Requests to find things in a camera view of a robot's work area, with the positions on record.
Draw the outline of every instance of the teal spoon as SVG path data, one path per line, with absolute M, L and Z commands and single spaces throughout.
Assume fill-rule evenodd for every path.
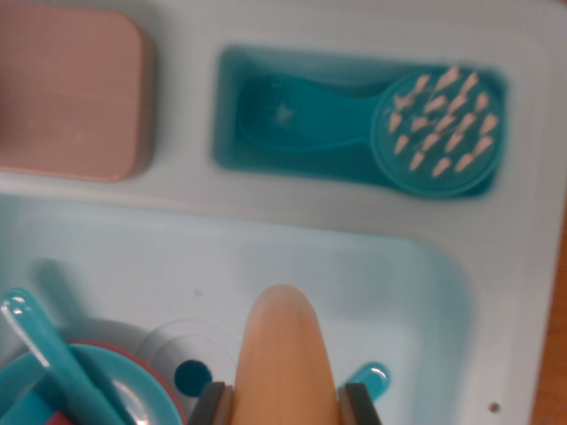
M 68 412 L 81 425 L 125 425 L 29 292 L 23 289 L 6 292 L 0 311 L 65 394 Z
M 456 66 L 402 77 L 364 98 L 290 76 L 258 77 L 237 110 L 238 133 L 264 149 L 301 154 L 369 144 L 391 182 L 425 197 L 457 195 L 491 175 L 503 151 L 502 122 L 500 99 L 484 77 Z

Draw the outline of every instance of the drain hole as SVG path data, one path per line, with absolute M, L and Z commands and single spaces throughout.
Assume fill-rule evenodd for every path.
M 202 361 L 187 360 L 175 370 L 175 387 L 187 397 L 199 397 L 212 381 L 211 371 Z
M 501 410 L 501 406 L 498 403 L 491 403 L 488 405 L 488 410 L 492 413 L 498 413 Z

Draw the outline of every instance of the pink sponge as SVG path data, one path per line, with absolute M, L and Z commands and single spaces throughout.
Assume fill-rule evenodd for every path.
M 0 1 L 0 171 L 129 177 L 150 157 L 154 89 L 132 19 Z

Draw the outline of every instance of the teal brush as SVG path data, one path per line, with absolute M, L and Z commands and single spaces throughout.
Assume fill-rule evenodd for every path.
M 403 77 L 368 98 L 287 76 L 260 77 L 241 94 L 237 127 L 275 151 L 369 143 L 389 180 L 424 197 L 474 188 L 493 173 L 504 144 L 498 97 L 478 73 L 457 66 Z

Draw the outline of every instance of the toy kitchen sink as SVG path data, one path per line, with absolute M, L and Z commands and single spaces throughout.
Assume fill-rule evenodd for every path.
M 289 283 L 317 311 L 337 386 L 387 368 L 385 424 L 528 423 L 567 177 L 564 7 L 66 3 L 123 12 L 155 42 L 153 159 L 115 183 L 1 173 L 2 291 L 32 290 L 65 336 L 118 345 L 175 386 L 188 359 L 233 383 L 253 300 Z M 248 78 L 368 86 L 453 63 L 504 81 L 504 155 L 476 196 L 312 178 L 238 150 Z M 3 321 L 0 337 L 3 367 L 22 345 Z

